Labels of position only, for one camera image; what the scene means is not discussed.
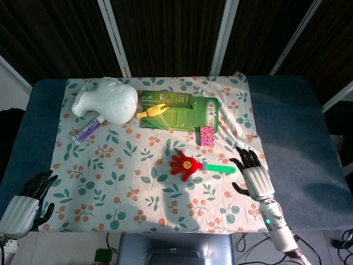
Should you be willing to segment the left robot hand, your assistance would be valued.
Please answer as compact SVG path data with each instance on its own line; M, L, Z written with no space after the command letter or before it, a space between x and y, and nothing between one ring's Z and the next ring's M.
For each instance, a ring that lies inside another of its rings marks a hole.
M42 172L28 180L19 194L11 199L0 219L0 235L8 239L20 239L49 221L55 209L54 203L45 207L46 212L42 217L36 216L45 195L58 179L58 176L53 176L52 173L52 170Z

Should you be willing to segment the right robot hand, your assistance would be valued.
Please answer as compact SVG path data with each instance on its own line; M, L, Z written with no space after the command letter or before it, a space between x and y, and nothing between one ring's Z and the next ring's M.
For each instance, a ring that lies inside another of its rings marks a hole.
M257 202L273 199L275 190L270 175L261 165L256 153L252 150L241 149L239 147L236 147L236 150L242 161L236 158L230 158L229 160L236 164L245 180L247 188L243 189L236 182L232 182L234 190L241 195L251 197Z

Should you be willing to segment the red hand clapper toy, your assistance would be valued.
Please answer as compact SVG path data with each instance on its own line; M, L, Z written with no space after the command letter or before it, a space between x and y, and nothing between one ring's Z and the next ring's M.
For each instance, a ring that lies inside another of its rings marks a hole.
M232 166L219 166L206 162L197 162L192 157L187 157L181 150L178 150L177 155L172 157L170 162L171 174L173 176L181 175L181 181L186 182L196 171L211 171L219 173L232 174L236 169Z

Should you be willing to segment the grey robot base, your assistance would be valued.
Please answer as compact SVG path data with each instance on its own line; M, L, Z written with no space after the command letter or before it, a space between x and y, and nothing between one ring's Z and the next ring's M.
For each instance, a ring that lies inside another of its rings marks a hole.
M122 234L116 265L235 265L232 236Z

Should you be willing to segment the blue table cover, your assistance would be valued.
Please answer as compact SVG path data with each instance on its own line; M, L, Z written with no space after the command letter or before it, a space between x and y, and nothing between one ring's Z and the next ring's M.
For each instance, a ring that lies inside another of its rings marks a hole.
M353 228L345 181L310 81L302 76L248 76L256 128L270 177L291 228ZM0 184L0 218L23 184L49 169L67 79L43 79L28 106Z

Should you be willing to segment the pink patterned small box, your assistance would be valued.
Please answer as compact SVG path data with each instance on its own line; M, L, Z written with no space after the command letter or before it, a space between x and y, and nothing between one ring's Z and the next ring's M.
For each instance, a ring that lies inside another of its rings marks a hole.
M214 134L213 126L202 126L200 128L200 145L204 147L214 146Z

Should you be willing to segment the green circuit board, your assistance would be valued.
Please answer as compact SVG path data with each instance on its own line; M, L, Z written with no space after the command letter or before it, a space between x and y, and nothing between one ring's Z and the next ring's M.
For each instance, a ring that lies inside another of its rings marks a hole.
M113 257L113 252L109 248L99 248L95 252L94 261L98 263L110 263Z

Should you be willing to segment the green blister package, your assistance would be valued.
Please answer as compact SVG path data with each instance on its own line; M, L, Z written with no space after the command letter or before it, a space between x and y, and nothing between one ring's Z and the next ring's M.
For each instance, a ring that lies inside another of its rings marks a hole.
M199 132L202 126L213 126L218 132L219 101L213 97L197 97L189 93L142 91L137 113L167 102L169 109L158 116L148 116L140 121L143 128Z

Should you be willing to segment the floral leaf print tablecloth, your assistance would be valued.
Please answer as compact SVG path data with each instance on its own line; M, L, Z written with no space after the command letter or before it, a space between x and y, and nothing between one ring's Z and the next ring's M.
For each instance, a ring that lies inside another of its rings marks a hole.
M199 162L231 164L237 148L253 150L266 165L255 127L247 78L145 77L122 79L139 90L185 92L215 97L219 131L212 147L193 132L145 129L134 121L105 123L81 144L71 137L96 114L76 117L77 93L98 87L99 79L69 79L61 106L51 167L58 179L42 208L55 205L41 232L264 232L258 202L232 187L246 183L241 173L196 172L186 182L170 174L178 150Z

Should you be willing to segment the purple white tube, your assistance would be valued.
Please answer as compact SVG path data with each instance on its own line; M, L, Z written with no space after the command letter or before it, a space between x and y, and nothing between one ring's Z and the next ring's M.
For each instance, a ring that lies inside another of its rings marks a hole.
M93 133L101 124L105 121L101 115L92 119L89 123L86 124L79 132L71 137L72 141L79 145L83 142L91 133Z

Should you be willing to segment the yellow rubber chicken toy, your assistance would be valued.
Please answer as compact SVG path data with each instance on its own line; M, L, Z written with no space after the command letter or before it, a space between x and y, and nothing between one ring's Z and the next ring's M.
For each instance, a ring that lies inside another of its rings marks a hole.
M137 113L136 118L142 119L142 118L145 118L148 116L151 116L151 117L158 116L158 115L161 115L163 112L165 112L168 109L169 109L168 103L164 102L161 104L151 106L143 112Z

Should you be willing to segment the white foam mannequin head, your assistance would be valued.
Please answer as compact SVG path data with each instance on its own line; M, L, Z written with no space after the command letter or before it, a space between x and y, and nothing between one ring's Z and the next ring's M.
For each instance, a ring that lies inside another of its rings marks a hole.
M138 94L135 88L114 78L104 77L95 89L83 87L72 105L75 116L95 111L112 124L124 124L137 110Z

